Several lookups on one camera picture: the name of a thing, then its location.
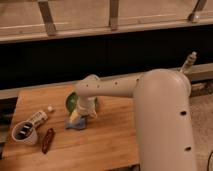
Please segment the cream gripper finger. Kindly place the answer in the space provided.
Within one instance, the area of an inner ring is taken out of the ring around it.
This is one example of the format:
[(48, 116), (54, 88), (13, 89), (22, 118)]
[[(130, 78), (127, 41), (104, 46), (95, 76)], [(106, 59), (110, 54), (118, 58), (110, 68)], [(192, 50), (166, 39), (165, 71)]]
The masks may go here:
[(97, 118), (97, 117), (98, 117), (96, 110), (91, 110), (89, 115), (90, 115), (92, 118)]
[(78, 112), (76, 110), (74, 110), (71, 115), (70, 115), (70, 122), (71, 123), (75, 123), (80, 119), (80, 115), (78, 114)]

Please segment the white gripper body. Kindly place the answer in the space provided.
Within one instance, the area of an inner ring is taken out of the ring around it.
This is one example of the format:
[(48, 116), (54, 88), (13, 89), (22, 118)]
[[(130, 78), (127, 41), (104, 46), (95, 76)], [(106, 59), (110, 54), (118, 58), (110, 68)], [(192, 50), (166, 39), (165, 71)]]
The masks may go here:
[(82, 98), (79, 97), (77, 101), (77, 111), (80, 115), (89, 115), (91, 110), (96, 110), (96, 98)]

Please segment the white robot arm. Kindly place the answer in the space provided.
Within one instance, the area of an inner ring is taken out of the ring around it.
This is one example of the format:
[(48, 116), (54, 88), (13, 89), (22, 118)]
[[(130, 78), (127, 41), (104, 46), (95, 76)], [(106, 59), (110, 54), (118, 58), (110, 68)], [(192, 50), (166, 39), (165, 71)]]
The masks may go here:
[(103, 81), (90, 75), (79, 81), (80, 116), (94, 112), (97, 96), (129, 97), (142, 171), (197, 171), (187, 76), (170, 69), (154, 69), (144, 74)]

